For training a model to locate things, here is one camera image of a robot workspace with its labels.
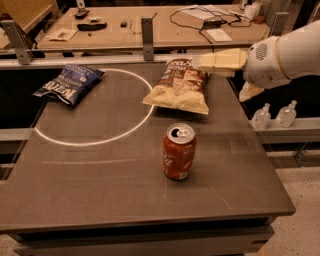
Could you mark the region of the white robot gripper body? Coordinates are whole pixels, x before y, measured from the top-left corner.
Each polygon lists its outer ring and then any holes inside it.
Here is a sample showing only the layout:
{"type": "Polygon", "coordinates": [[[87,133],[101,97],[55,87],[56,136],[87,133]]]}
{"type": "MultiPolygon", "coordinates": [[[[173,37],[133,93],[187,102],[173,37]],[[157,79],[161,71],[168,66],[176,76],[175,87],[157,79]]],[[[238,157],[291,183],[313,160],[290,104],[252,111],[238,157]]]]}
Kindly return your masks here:
{"type": "Polygon", "coordinates": [[[290,82],[280,63],[278,37],[271,36],[249,48],[243,78],[250,85],[264,89],[290,82]]]}

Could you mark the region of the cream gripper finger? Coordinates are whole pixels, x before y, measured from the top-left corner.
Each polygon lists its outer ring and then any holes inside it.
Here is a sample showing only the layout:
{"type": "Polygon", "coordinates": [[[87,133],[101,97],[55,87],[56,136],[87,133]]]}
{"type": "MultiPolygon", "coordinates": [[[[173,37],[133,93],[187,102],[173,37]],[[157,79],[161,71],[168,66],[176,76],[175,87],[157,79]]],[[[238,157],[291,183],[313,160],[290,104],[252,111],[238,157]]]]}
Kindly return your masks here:
{"type": "Polygon", "coordinates": [[[264,91],[263,88],[256,87],[254,85],[251,85],[248,82],[245,82],[241,91],[239,92],[239,101],[245,102],[259,94],[261,94],[264,91]]]}
{"type": "Polygon", "coordinates": [[[233,77],[247,61],[247,51],[240,48],[207,53],[192,59],[192,67],[206,73],[233,77]]]}

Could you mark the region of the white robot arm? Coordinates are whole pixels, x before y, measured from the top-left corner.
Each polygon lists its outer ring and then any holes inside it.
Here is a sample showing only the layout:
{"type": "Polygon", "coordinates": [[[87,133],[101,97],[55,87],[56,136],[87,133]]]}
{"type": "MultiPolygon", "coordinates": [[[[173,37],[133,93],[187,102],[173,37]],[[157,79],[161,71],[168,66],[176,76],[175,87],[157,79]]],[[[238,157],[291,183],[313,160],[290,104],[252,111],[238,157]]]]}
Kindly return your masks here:
{"type": "Polygon", "coordinates": [[[245,84],[239,101],[244,102],[293,79],[320,75],[320,21],[283,36],[271,36],[248,50],[232,48],[195,57],[192,66],[224,77],[242,70],[245,84]]]}

